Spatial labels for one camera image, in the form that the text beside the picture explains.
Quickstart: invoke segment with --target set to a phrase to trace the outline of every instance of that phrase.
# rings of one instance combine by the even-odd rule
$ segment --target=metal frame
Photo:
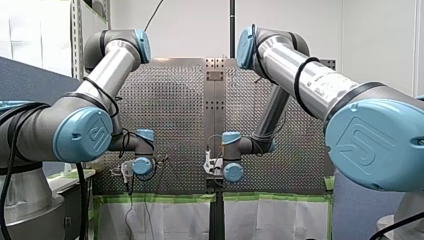
[[[84,77],[81,0],[71,3],[72,77]]]

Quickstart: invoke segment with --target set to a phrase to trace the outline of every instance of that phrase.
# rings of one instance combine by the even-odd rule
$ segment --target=aluminum tube
[[[290,95],[283,88],[278,85],[273,86],[254,136],[266,137],[271,136],[275,132],[289,97]]]
[[[277,35],[263,42],[259,46],[259,54],[267,74],[294,97],[296,73],[308,57],[284,46],[279,38],[282,37]],[[358,86],[358,83],[323,64],[311,62],[302,71],[299,92],[306,107],[317,118],[324,120],[334,104]]]
[[[137,63],[140,63],[137,49],[125,41],[114,40],[106,46],[106,56],[88,78],[114,98]],[[87,81],[83,82],[76,92],[87,94],[100,101],[106,109],[110,108],[109,99]]]

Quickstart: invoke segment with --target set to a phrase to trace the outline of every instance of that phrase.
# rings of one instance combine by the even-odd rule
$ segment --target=wire
[[[129,240],[132,239],[132,230],[131,230],[130,225],[128,224],[128,215],[132,211],[133,206],[134,206],[133,199],[132,199],[132,194],[134,192],[134,179],[135,178],[133,177],[132,180],[131,180],[131,189],[128,189],[128,196],[130,196],[131,207],[127,211],[127,213],[125,214],[125,225],[127,225],[128,231],[130,232],[130,237],[128,238]]]
[[[90,78],[84,77],[82,80],[89,82],[93,87],[95,87],[99,92],[101,92],[103,95],[105,95],[109,99],[109,101],[112,103],[113,107],[115,108],[115,113],[110,115],[111,118],[119,114],[119,106],[116,103],[115,99],[113,99],[105,90],[103,90],[103,88],[97,85],[97,83],[91,80]]]
[[[211,136],[209,136],[209,138],[208,138],[208,146],[207,146],[207,150],[209,150],[209,146],[211,146],[211,139],[212,138],[216,138],[216,137],[220,137],[220,138],[222,138],[222,135],[219,135],[219,134],[214,134],[214,135],[211,135]]]
[[[155,17],[156,13],[158,12],[158,10],[159,10],[159,8],[160,8],[160,5],[162,5],[163,1],[164,1],[164,0],[161,0],[161,1],[159,2],[159,4],[158,4],[158,6],[156,7],[155,11],[153,12],[152,16],[150,17],[149,21],[147,22],[147,25],[146,25],[146,27],[144,28],[144,32],[147,32],[147,29],[148,29],[148,28],[149,28],[149,26],[150,26],[150,22],[152,22],[153,18]]]
[[[124,137],[122,138],[122,150],[119,151],[119,156],[118,156],[119,159],[121,159],[124,156],[125,150],[127,150],[128,145],[130,145],[130,135],[133,133],[126,128],[122,128],[122,131],[126,131],[126,133]]]
[[[296,97],[297,103],[299,103],[300,107],[305,111],[309,116],[316,118],[315,115],[306,107],[305,103],[302,101],[302,98],[300,97],[300,75],[303,72],[303,69],[305,69],[306,65],[311,62],[319,62],[319,59],[316,57],[310,57],[305,60],[304,63],[300,64],[299,68],[297,69],[296,75],[294,77],[294,95]]]
[[[151,180],[156,175],[156,172],[157,172],[157,166],[155,166],[155,168],[153,169],[153,173],[149,177],[147,177],[147,178],[141,178],[140,175],[137,175],[137,174],[134,174],[134,176],[140,182],[147,182],[147,181]]]
[[[37,104],[33,104],[33,105],[24,105],[24,106],[19,108],[19,109],[25,109],[25,108],[32,108],[32,109],[27,110],[28,114],[27,114],[27,116],[25,116],[25,118],[22,121],[21,121],[21,118],[23,117],[23,113],[21,113],[21,115],[19,115],[18,125],[15,126],[13,137],[12,137],[12,144],[11,144],[11,147],[10,147],[11,149],[10,149],[10,153],[9,153],[9,162],[8,162],[9,164],[8,164],[8,167],[7,167],[7,174],[6,174],[6,178],[4,180],[3,188],[2,188],[2,191],[1,191],[1,197],[0,197],[0,226],[1,226],[1,232],[3,234],[3,238],[5,240],[11,240],[11,237],[10,237],[9,231],[7,229],[7,225],[6,225],[6,219],[4,217],[4,207],[6,205],[7,192],[9,190],[10,181],[11,181],[12,175],[13,175],[12,171],[13,171],[13,165],[14,165],[15,156],[16,156],[18,136],[19,136],[19,133],[20,133],[24,123],[34,113],[36,113],[38,110],[40,110],[42,108],[46,108],[46,107],[48,107],[47,104],[37,103]],[[17,111],[9,112],[8,114],[16,114],[19,111],[19,109],[17,109]],[[12,115],[2,117],[2,120],[10,118],[10,117],[12,117]]]
[[[146,203],[146,193],[144,193],[144,208],[147,211],[147,216],[149,217],[149,224],[150,224],[150,232],[152,233],[152,238],[155,240],[155,233],[153,232],[153,224],[152,224],[152,217],[150,216],[149,208],[147,207]]]
[[[84,178],[84,170],[81,163],[77,163],[78,178],[81,186],[81,226],[80,226],[80,237],[79,239],[85,240],[85,230],[88,219],[88,207],[87,207],[87,183]]]
[[[225,186],[224,186],[224,184],[221,184],[221,183],[219,183],[218,181],[217,181],[217,179],[216,179],[216,176],[215,176],[215,169],[219,169],[219,170],[221,170],[221,168],[220,167],[215,167],[215,165],[216,165],[216,162],[218,161],[218,159],[220,158],[220,157],[222,157],[222,150],[218,153],[218,157],[216,158],[216,160],[213,162],[213,182],[216,184],[216,185],[218,185],[218,186],[220,186],[220,187],[222,187],[222,188],[224,188]]]
[[[255,146],[259,148],[259,150],[261,151],[261,153],[258,153],[256,155],[259,156],[259,157],[262,157],[264,155],[264,150],[261,148],[261,146],[259,145],[259,143],[257,143],[256,140],[253,139],[252,137],[246,136],[246,138],[249,138],[250,141],[252,141],[255,144]]]
[[[395,224],[392,224],[386,228],[381,229],[380,231],[376,232],[369,240],[379,240],[382,237],[384,237],[384,234],[423,218],[424,218],[424,212],[418,213],[414,216],[411,216]]]
[[[280,126],[277,128],[277,130],[275,130],[273,133],[271,133],[271,134],[268,134],[268,135],[263,135],[263,136],[259,136],[259,135],[256,135],[256,134],[252,134],[255,138],[257,138],[257,139],[259,139],[259,140],[268,140],[268,139],[270,139],[270,138],[274,138],[275,136],[277,136],[277,134],[278,133],[280,133],[281,132],[281,130],[283,129],[283,127],[284,127],[284,125],[286,124],[286,116],[287,115],[287,112],[286,111],[284,111],[284,115],[283,115],[283,121],[282,121],[282,123],[280,124]]]
[[[144,191],[144,182],[142,182],[141,184],[141,191],[144,192],[144,214],[143,214],[143,223],[144,223],[144,238],[146,238],[146,212],[149,218],[149,224],[150,224],[150,232],[152,233],[152,239],[155,240],[155,233],[153,232],[153,224],[152,224],[152,217],[150,215],[150,211],[149,208],[147,207],[147,199],[146,199],[146,195],[147,193]]]

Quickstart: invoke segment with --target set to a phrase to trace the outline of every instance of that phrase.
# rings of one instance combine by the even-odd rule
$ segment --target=metal pole
[[[236,1],[230,0],[230,58],[236,55]]]

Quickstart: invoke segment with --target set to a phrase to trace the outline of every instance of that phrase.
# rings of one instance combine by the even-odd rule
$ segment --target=metal panel
[[[208,137],[224,130],[244,135],[254,131],[271,84],[266,80],[255,84],[259,77],[238,69],[234,60],[213,59],[224,60],[225,69],[222,64],[212,67],[211,60],[156,59],[126,81],[119,102],[124,127],[155,130],[156,154],[170,157],[144,186],[136,181],[135,191],[206,192],[202,164]],[[207,80],[207,71],[221,70],[225,71],[222,81]],[[245,177],[228,185],[226,191],[325,192],[323,177],[333,169],[324,157],[322,132],[322,123],[291,101],[285,126],[276,138],[276,152],[243,157]],[[211,146],[215,155],[219,154],[219,143],[216,138]],[[103,170],[95,178],[95,194],[124,192],[122,178],[111,177],[109,170],[132,157],[127,153],[118,159],[117,153],[107,153]]]
[[[204,79],[205,59],[160,59],[140,66],[120,92],[123,126],[155,130],[156,155],[169,160],[156,176],[135,191],[162,193],[204,193]],[[107,153],[104,168],[95,178],[95,194],[124,192],[121,177],[109,170],[133,154],[118,159]]]
[[[269,81],[255,83],[258,79],[254,72],[228,64],[226,131],[250,135],[255,130],[271,92]],[[322,123],[308,116],[296,101],[289,101],[280,120],[285,119],[285,125],[276,137],[276,151],[262,157],[243,156],[244,178],[227,185],[227,191],[325,192],[325,168],[332,165],[324,158]]]

